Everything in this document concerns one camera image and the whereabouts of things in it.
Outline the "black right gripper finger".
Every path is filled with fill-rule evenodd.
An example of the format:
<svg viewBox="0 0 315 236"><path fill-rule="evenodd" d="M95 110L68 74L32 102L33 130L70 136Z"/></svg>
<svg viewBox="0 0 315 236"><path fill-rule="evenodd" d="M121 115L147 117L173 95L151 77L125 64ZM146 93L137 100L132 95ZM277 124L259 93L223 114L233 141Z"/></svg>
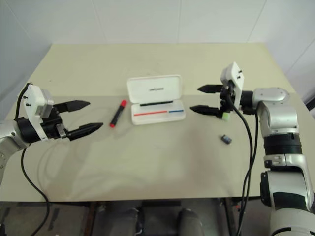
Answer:
<svg viewBox="0 0 315 236"><path fill-rule="evenodd" d="M191 106L190 109L198 114L207 115L207 116L216 116L220 117L220 111L218 108L209 107L207 105L195 105Z"/></svg>
<svg viewBox="0 0 315 236"><path fill-rule="evenodd" d="M203 93L220 93L223 85L203 85L197 90Z"/></svg>

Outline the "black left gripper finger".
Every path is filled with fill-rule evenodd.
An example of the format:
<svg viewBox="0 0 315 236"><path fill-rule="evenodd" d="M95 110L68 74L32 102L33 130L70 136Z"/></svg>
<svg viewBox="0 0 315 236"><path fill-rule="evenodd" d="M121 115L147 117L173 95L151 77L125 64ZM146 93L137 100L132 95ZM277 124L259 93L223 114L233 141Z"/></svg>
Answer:
<svg viewBox="0 0 315 236"><path fill-rule="evenodd" d="M66 137L69 138L70 141L88 136L92 134L93 132L97 131L103 126L103 122L95 122L95 123L88 123L85 125L79 126L79 128L72 130L72 131L66 131Z"/></svg>
<svg viewBox="0 0 315 236"><path fill-rule="evenodd" d="M77 110L81 110L82 108L89 105L90 105L90 102L83 101L83 100L67 101L67 102L55 104L53 106L53 112L55 114L60 114L64 112L74 112Z"/></svg>

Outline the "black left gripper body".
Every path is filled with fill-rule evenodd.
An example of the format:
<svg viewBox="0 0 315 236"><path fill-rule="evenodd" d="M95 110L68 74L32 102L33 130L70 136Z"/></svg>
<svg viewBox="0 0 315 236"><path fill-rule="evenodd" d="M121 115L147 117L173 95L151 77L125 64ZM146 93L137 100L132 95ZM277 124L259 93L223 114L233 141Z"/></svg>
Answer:
<svg viewBox="0 0 315 236"><path fill-rule="evenodd" d="M66 138L67 131L56 108L52 108L48 118L43 118L42 121L41 127L48 139Z"/></svg>

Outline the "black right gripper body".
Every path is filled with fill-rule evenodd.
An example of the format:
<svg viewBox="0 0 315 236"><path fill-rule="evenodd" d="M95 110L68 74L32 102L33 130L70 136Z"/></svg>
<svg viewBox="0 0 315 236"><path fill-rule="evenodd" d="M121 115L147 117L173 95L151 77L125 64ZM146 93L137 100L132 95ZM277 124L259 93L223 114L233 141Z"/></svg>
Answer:
<svg viewBox="0 0 315 236"><path fill-rule="evenodd" d="M228 82L227 85L223 85L220 89L220 108L218 118L223 118L225 113L233 111L233 96L234 96L234 84Z"/></svg>

